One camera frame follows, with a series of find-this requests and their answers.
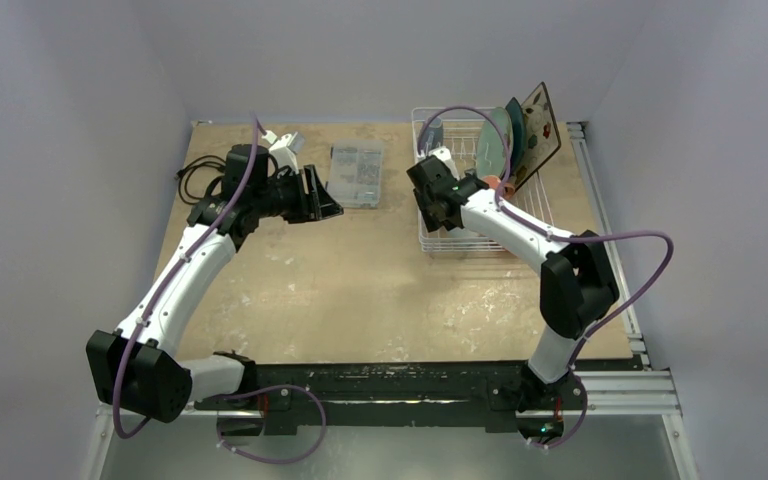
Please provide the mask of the square floral plate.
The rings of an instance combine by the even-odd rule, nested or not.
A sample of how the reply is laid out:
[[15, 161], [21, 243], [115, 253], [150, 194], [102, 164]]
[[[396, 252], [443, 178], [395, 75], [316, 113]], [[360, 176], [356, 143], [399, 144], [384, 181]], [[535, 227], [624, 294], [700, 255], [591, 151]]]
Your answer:
[[519, 190], [561, 147], [556, 116], [545, 82], [521, 102], [526, 121], [526, 147], [512, 183]]

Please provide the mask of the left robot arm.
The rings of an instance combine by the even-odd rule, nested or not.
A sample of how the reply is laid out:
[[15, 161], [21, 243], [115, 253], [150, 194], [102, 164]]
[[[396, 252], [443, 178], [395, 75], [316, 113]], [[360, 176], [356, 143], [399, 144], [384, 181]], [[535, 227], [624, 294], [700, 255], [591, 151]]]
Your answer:
[[163, 423], [189, 403], [221, 397], [244, 409], [257, 399], [252, 360], [217, 352], [178, 362], [183, 333], [221, 270], [261, 220], [318, 222], [343, 214], [313, 165], [298, 166], [293, 149], [237, 144], [221, 177], [187, 217], [175, 254], [132, 312], [111, 332], [95, 331], [86, 354], [99, 400]]

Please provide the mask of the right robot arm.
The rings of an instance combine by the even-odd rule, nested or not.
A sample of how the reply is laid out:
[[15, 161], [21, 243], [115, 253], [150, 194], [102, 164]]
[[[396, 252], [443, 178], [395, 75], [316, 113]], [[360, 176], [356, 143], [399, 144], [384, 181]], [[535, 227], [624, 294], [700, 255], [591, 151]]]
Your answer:
[[544, 407], [561, 391], [587, 330], [619, 299], [605, 247], [592, 231], [555, 235], [546, 223], [497, 197], [475, 176], [456, 178], [439, 158], [410, 167], [408, 178], [429, 231], [464, 229], [499, 244], [539, 277], [539, 311], [545, 329], [526, 361], [521, 392]]

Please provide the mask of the teal square plate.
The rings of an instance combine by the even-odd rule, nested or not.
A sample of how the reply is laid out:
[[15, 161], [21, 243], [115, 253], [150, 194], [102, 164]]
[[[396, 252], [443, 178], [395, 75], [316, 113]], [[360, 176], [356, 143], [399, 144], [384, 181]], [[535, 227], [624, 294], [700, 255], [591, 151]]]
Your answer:
[[526, 147], [526, 121], [525, 114], [521, 106], [521, 102], [512, 97], [505, 106], [510, 117], [510, 125], [512, 129], [511, 136], [511, 177], [516, 177], [516, 171], [520, 167], [522, 162], [525, 147]]

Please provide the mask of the pink flowered mug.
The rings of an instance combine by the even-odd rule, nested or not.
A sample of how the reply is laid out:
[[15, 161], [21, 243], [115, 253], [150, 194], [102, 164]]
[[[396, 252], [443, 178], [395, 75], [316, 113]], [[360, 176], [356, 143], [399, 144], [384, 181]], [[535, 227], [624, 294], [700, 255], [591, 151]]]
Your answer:
[[501, 195], [505, 200], [512, 199], [516, 193], [516, 187], [509, 181], [502, 181], [502, 179], [495, 175], [487, 175], [482, 180], [494, 190], [500, 189]]

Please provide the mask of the grey printed mug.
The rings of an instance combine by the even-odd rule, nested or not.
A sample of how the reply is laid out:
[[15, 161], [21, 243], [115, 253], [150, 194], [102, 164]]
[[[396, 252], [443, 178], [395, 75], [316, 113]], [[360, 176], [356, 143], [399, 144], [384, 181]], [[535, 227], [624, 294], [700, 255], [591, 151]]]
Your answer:
[[444, 145], [444, 128], [441, 124], [430, 125], [418, 139], [418, 153], [427, 156]]

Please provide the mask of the light green round plate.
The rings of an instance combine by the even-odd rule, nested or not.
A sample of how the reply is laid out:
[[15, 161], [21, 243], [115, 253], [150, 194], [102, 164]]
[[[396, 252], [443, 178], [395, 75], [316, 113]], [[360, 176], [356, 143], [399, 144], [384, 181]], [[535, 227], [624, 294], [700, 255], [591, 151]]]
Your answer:
[[511, 118], [504, 107], [494, 108], [489, 116], [501, 129], [499, 136], [493, 124], [486, 120], [482, 125], [475, 152], [475, 169], [478, 177], [501, 177], [505, 171], [507, 155], [505, 145], [510, 142], [513, 130]]

